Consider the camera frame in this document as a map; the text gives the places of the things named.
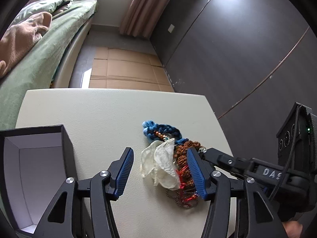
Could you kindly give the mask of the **operator hand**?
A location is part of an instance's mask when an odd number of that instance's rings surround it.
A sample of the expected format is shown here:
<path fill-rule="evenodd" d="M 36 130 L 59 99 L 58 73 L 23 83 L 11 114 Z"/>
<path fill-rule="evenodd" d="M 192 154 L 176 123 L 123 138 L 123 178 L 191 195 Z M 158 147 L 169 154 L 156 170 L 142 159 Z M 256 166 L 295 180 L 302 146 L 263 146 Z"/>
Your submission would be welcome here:
<path fill-rule="evenodd" d="M 303 225 L 298 221 L 283 222 L 283 227 L 285 228 L 288 238 L 300 238 L 303 231 Z"/>

